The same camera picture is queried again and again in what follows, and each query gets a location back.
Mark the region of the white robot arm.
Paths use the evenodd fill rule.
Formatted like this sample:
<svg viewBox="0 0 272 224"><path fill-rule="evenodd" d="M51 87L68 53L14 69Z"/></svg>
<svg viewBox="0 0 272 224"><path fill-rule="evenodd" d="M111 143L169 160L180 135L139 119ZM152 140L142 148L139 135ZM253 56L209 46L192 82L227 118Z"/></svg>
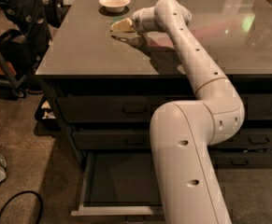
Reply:
<svg viewBox="0 0 272 224"><path fill-rule="evenodd" d="M232 224L208 147L234 136L245 109L236 89L187 27L192 15L176 0L159 0L121 21L138 33L165 32L195 99L158 107L150 147L166 224Z"/></svg>

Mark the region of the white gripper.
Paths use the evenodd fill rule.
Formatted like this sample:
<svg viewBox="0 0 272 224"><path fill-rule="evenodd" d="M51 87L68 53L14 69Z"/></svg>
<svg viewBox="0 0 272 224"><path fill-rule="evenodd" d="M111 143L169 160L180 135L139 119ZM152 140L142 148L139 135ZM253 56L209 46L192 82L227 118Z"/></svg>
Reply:
<svg viewBox="0 0 272 224"><path fill-rule="evenodd" d="M111 25L112 32L133 32L139 33L156 32L160 27L155 20L154 7L146 7L137 10L132 19L126 18L116 21Z"/></svg>

